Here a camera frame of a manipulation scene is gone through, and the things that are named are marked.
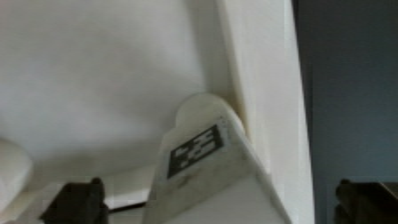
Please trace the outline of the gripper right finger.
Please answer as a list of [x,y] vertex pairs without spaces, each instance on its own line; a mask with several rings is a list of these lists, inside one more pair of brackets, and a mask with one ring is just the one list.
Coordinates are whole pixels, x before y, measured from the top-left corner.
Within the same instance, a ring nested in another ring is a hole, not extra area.
[[398,182],[351,182],[335,187],[333,224],[398,224]]

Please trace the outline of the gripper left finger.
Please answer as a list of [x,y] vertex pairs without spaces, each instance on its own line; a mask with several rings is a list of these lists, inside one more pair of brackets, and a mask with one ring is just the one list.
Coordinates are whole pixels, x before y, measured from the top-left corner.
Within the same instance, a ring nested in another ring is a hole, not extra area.
[[104,185],[99,178],[63,185],[38,219],[44,224],[108,224]]

